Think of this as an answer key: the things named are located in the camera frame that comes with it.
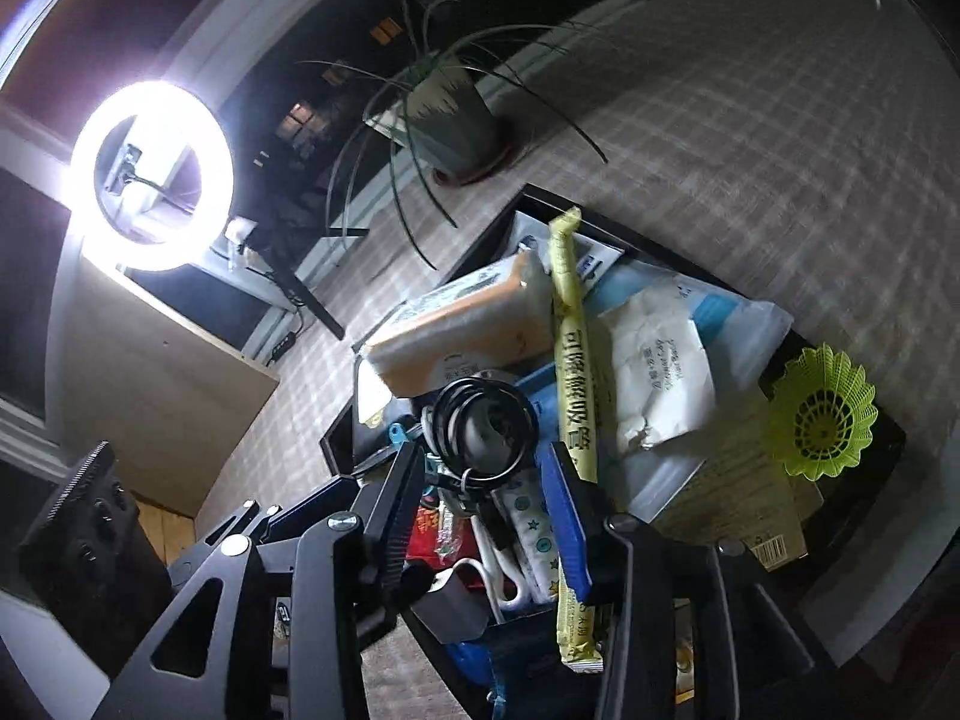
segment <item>ring light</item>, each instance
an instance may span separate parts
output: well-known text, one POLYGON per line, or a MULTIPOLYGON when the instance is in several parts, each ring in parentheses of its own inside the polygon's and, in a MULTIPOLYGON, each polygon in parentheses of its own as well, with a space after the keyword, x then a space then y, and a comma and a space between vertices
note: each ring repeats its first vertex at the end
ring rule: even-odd
MULTIPOLYGON (((136 142, 144 156, 149 155, 151 148, 146 140, 137 138, 136 142)), ((227 224, 233 196, 233 165, 227 138, 200 100, 164 81, 136 83, 104 100, 80 132, 70 172, 74 211, 83 219, 88 240, 102 254, 109 254, 133 269, 169 271, 192 262, 227 224), (186 143, 200 165, 200 198, 190 220, 159 244, 143 244, 125 237, 104 215, 99 200, 102 188, 95 178, 97 157, 110 132, 131 117, 138 117, 146 125, 134 127, 149 133, 159 151, 169 152, 171 146, 179 148, 180 143, 186 143)))

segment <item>yellow package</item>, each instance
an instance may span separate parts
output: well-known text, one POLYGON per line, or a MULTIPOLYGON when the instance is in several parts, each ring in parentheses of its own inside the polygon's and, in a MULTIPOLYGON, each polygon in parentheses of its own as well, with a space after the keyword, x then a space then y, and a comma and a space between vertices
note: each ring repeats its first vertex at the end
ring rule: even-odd
MULTIPOLYGON (((567 211, 550 223, 550 269, 553 272, 554 317, 557 336, 557 406, 560 440, 581 479, 597 481, 596 417, 593 412, 593 376, 590 371, 587 327, 584 323, 580 281, 576 274, 573 233, 580 226, 580 209, 567 211)), ((577 601, 563 577, 557 610, 560 660, 574 671, 598 671, 603 659, 593 638, 593 608, 577 601)))

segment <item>white cable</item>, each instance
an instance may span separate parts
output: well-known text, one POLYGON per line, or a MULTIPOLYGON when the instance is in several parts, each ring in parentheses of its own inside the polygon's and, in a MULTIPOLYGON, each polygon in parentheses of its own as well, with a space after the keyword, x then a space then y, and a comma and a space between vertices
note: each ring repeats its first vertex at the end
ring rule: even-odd
POLYGON ((483 563, 478 560, 474 560, 472 557, 461 557, 453 565, 453 571, 456 571, 462 565, 468 565, 474 571, 480 575, 480 579, 483 581, 483 587, 487 591, 487 600, 490 602, 490 610, 493 612, 493 619, 496 620, 496 624, 502 625, 507 620, 503 616, 502 611, 500 610, 499 598, 497 598, 496 591, 493 589, 493 580, 491 579, 490 572, 486 570, 483 566, 483 563))
POLYGON ((477 548, 480 550, 480 560, 490 573, 493 586, 497 588, 496 600, 500 608, 504 611, 517 611, 525 608, 530 604, 530 587, 527 586, 527 581, 524 579, 520 567, 508 552, 496 549, 493 539, 487 533, 487 528, 480 517, 474 514, 470 518, 470 525, 473 526, 473 537, 476 539, 477 548), (502 594, 504 574, 517 586, 517 595, 509 600, 502 594))

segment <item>yellow straw wrapper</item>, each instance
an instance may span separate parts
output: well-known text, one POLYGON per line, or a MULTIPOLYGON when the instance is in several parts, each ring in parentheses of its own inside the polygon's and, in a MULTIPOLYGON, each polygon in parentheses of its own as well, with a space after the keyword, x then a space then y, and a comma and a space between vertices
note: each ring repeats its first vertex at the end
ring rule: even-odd
MULTIPOLYGON (((581 479, 597 481, 596 417, 583 297, 577 277, 573 233, 580 226, 580 209, 573 208, 550 223, 550 269, 553 274, 557 338, 557 406, 560 440, 581 479)), ((603 659, 593 638, 593 608, 579 603, 560 566, 557 608, 560 660, 574 671, 599 671, 603 659)))

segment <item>green plastic shuttlecock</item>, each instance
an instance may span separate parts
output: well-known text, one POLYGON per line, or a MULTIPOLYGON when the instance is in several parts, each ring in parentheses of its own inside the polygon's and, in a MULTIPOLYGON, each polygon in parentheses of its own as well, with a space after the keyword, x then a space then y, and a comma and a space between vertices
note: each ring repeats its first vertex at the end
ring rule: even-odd
POLYGON ((771 454, 790 476, 811 482, 860 464, 860 452, 874 439, 875 388, 863 366, 825 343, 804 349, 786 364, 774 384, 770 406, 771 454))

